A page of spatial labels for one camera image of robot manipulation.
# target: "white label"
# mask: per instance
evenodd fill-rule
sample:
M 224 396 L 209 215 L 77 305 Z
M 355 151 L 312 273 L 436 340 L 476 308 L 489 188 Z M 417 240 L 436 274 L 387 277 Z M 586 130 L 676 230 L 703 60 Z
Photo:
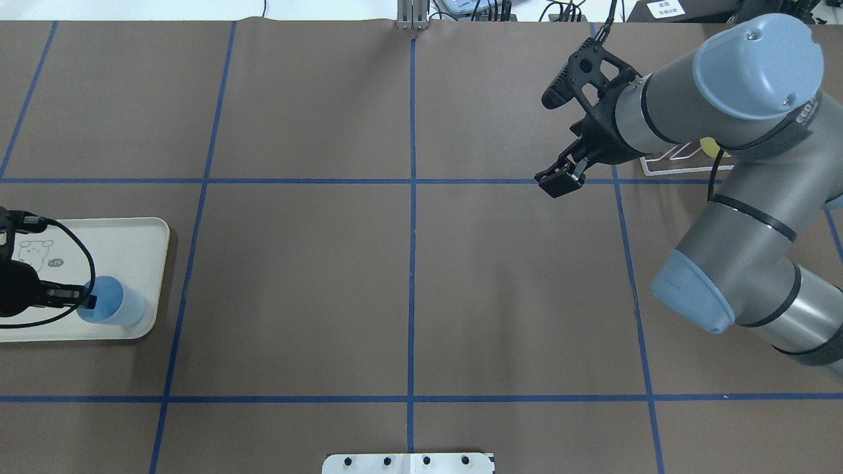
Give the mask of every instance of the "white label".
M 675 17 L 685 14 L 679 0 L 662 0 L 661 2 L 652 2 L 648 3 L 647 7 L 650 8 L 652 17 L 656 19 Z

